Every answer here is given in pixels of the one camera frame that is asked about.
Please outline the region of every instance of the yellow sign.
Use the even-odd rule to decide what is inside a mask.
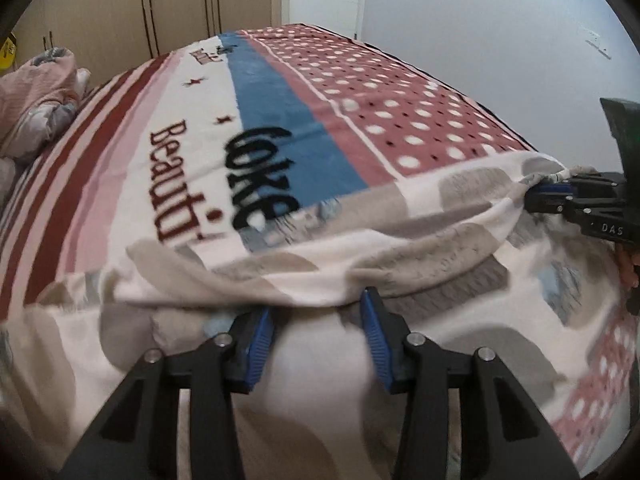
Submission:
[[[9,33],[9,37],[0,48],[0,70],[6,70],[15,60],[15,36]]]

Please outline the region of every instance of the fleece blanket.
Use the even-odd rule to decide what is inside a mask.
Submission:
[[[610,422],[633,404],[638,327],[609,245],[522,210],[544,174],[569,172],[537,153],[504,153],[326,200],[261,230],[178,248],[140,240],[98,271],[52,283],[4,324],[5,402],[59,467],[142,352],[193,349],[249,305],[272,304],[283,309],[262,381],[234,399],[248,477],[389,478],[404,399],[377,382],[353,307],[374,285],[444,348],[494,348],[578,468],[593,468],[603,435],[617,447],[628,430],[627,419],[611,435]],[[450,433],[454,474],[454,402]],[[184,445],[180,456],[184,466]]]
[[[140,238],[175,247],[261,229],[337,196],[529,149],[473,99],[325,30],[204,40],[95,91],[22,176],[0,220],[0,319]]]

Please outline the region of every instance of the blue stripe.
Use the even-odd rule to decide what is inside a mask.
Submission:
[[[289,179],[287,193],[306,207],[366,189],[367,184],[283,76],[245,38],[226,33],[220,35],[220,40],[223,46],[233,47],[227,59],[243,128],[279,126],[292,133],[291,137],[269,139],[279,150],[270,164],[286,158],[293,161],[283,172]],[[276,192],[265,187],[258,194]]]

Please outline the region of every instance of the wardrobe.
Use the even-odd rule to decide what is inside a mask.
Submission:
[[[280,0],[33,0],[14,28],[16,63],[64,46],[101,84],[220,32],[279,24]]]

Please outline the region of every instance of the polka dot pattern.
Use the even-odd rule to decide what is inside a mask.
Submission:
[[[305,25],[245,34],[268,51],[295,92],[318,97],[308,102],[332,134],[362,142],[357,128],[403,176],[529,149],[473,101],[375,49]],[[337,121],[336,110],[349,121]]]
[[[590,371],[580,379],[552,427],[578,469],[587,463],[608,427],[636,358],[638,320],[621,305],[590,352]]]

